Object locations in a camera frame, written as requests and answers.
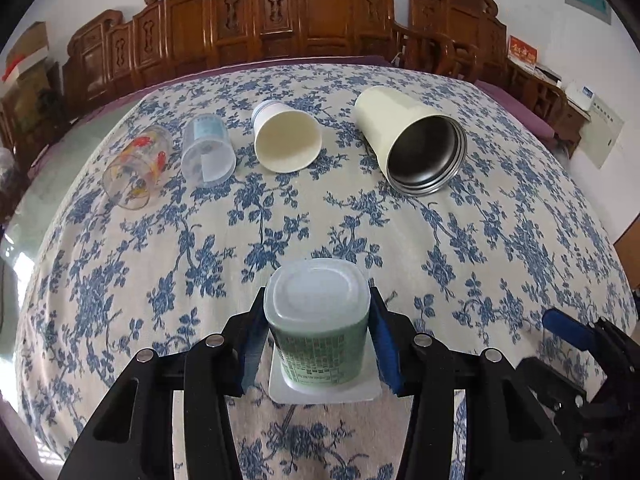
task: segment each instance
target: clear glass cup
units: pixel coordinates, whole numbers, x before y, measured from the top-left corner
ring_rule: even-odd
[[[132,140],[102,174],[111,201],[124,209],[144,207],[158,185],[171,145],[171,134],[157,125]]]

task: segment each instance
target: electrical box on wall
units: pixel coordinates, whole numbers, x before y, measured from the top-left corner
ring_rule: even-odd
[[[580,148],[597,168],[601,168],[625,124],[599,97],[595,97],[589,110],[591,121],[580,130]]]

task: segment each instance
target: cup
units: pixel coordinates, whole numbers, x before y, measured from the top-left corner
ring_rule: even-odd
[[[320,124],[312,115],[274,100],[251,114],[255,156],[268,170],[291,173],[311,164],[322,148]]]
[[[393,88],[367,88],[356,99],[354,116],[389,184],[407,195],[439,190],[465,160],[462,126]]]
[[[102,187],[124,209],[140,209],[149,202],[164,171],[171,134],[150,126],[132,140],[102,174]]]
[[[362,370],[369,303],[367,280],[347,260],[279,267],[267,284],[264,315],[287,385],[313,392],[354,380]]]
[[[201,114],[187,124],[180,170],[187,183],[196,187],[218,186],[236,170],[236,152],[217,115]]]

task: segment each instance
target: container base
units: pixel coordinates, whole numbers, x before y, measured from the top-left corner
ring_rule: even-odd
[[[295,384],[286,376],[278,351],[273,351],[269,376],[269,397],[281,404],[345,404],[373,400],[382,393],[376,351],[371,336],[367,337],[362,369],[356,378],[335,386],[307,386]]]

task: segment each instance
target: blue floral pattern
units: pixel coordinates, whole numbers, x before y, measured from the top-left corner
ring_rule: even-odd
[[[388,85],[451,114],[468,135],[459,174],[424,198],[393,190],[352,119],[356,97]],[[258,163],[252,108],[279,99],[313,114],[323,148],[306,169]],[[196,114],[225,120],[234,175],[191,189],[179,171],[181,135]],[[114,208],[100,178],[146,126],[173,136],[159,191],[141,210]],[[46,236],[20,318],[22,416],[67,455],[108,387],[141,348],[189,349],[250,307],[284,262],[344,258],[375,280],[389,308],[450,348],[500,348],[513,365],[537,355],[593,393],[593,359],[543,333],[558,307],[582,322],[636,322],[620,263],[569,176],[503,108],[474,86],[369,66],[245,70],[165,86],[110,133],[82,170]],[[229,401],[247,480],[390,480],[409,401],[388,391],[350,406],[283,406],[268,397],[273,343],[254,387]],[[174,462],[186,477],[182,397]],[[452,478],[462,478],[465,403],[456,394]]]

